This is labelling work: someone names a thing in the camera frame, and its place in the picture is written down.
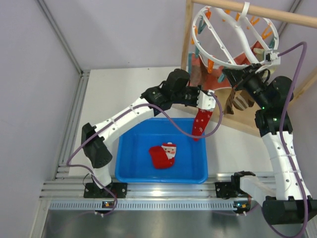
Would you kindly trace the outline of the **salmon pink cloth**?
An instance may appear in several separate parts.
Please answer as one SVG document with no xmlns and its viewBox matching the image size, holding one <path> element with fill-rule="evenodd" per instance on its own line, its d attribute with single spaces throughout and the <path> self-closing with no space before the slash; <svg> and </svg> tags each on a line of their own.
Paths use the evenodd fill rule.
<svg viewBox="0 0 317 238">
<path fill-rule="evenodd" d="M 191 72 L 191 65 L 192 63 L 201 62 L 205 65 L 205 80 L 201 88 L 203 90 L 218 90 L 218 89 L 224 89 L 224 88 L 231 88 L 231 85 L 228 81 L 228 79 L 222 74 L 223 66 L 213 66 L 213 69 L 211 73 L 208 72 L 208 66 L 204 63 L 202 60 L 201 55 L 196 57 L 195 53 L 189 53 L 188 54 L 188 72 L 190 74 Z"/>
</svg>

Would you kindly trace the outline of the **brown striped sock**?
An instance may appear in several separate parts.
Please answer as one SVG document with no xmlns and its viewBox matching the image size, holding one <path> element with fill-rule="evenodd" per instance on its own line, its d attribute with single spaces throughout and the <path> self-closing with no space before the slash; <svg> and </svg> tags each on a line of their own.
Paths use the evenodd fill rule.
<svg viewBox="0 0 317 238">
<path fill-rule="evenodd" d="M 226 100 L 225 106 L 224 106 L 224 110 L 223 110 L 224 115 L 233 115 L 234 114 L 233 103 L 234 103 L 234 99 L 235 99 L 235 94 L 236 94 L 236 91 L 234 89 L 232 89 L 227 100 Z"/>
<path fill-rule="evenodd" d="M 254 99 L 246 90 L 242 90 L 238 94 L 236 94 L 233 100 L 233 106 L 240 111 L 251 108 L 254 103 Z"/>
</svg>

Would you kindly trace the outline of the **red santa sock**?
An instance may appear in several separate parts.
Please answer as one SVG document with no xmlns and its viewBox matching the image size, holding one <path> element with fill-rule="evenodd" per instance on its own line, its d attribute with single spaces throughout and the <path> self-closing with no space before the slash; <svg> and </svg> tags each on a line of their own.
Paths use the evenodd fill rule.
<svg viewBox="0 0 317 238">
<path fill-rule="evenodd" d="M 192 127 L 192 135 L 193 136 L 201 136 L 205 131 L 213 112 L 198 109 L 196 117 L 194 119 L 193 127 Z"/>
<path fill-rule="evenodd" d="M 153 146 L 149 154 L 155 169 L 168 169 L 175 163 L 176 144 L 172 142 L 163 143 L 161 146 Z"/>
</svg>

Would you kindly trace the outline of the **white round clip hanger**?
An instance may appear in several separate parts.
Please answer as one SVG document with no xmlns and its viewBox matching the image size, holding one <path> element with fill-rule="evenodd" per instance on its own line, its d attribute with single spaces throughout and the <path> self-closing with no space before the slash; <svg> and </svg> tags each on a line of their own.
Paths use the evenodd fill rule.
<svg viewBox="0 0 317 238">
<path fill-rule="evenodd" d="M 247 13 L 249 3 L 241 12 L 204 6 L 193 18 L 192 45 L 195 55 L 211 72 L 213 66 L 242 69 L 261 64 L 258 71 L 275 68 L 264 65 L 264 52 L 278 52 L 279 35 L 274 23 L 267 18 Z"/>
</svg>

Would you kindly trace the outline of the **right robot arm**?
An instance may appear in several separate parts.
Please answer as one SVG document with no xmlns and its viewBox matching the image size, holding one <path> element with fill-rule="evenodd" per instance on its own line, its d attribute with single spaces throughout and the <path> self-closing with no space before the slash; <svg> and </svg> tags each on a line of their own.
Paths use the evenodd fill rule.
<svg viewBox="0 0 317 238">
<path fill-rule="evenodd" d="M 259 105 L 255 113 L 256 127 L 267 148 L 274 172 L 276 189 L 266 186 L 253 172 L 236 172 L 231 177 L 231 191 L 245 193 L 262 207 L 270 225 L 305 224 L 317 214 L 317 201 L 311 197 L 298 166 L 293 145 L 293 128 L 283 112 L 292 81 L 285 76 L 271 83 L 263 80 L 259 64 L 244 69 L 223 69 L 233 89 L 245 90 Z"/>
</svg>

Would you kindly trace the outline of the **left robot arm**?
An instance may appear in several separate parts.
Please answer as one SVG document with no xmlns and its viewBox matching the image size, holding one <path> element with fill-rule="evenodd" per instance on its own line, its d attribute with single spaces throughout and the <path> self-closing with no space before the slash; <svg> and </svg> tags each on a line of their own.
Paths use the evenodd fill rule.
<svg viewBox="0 0 317 238">
<path fill-rule="evenodd" d="M 101 197 L 110 195 L 112 179 L 109 164 L 112 154 L 108 146 L 137 124 L 167 111 L 173 104 L 198 107 L 203 91 L 200 86 L 189 86 L 190 75 L 182 69 L 172 71 L 158 86 L 150 87 L 129 107 L 100 125 L 85 124 L 81 143 L 92 166 L 95 192 Z"/>
</svg>

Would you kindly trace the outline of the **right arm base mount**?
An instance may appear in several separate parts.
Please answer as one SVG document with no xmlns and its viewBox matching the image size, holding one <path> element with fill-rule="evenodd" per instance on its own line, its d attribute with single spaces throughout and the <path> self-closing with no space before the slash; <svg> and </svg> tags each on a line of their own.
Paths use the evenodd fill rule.
<svg viewBox="0 0 317 238">
<path fill-rule="evenodd" d="M 216 182 L 215 184 L 216 197 L 221 199 L 246 197 L 244 192 L 235 189 L 231 182 Z"/>
</svg>

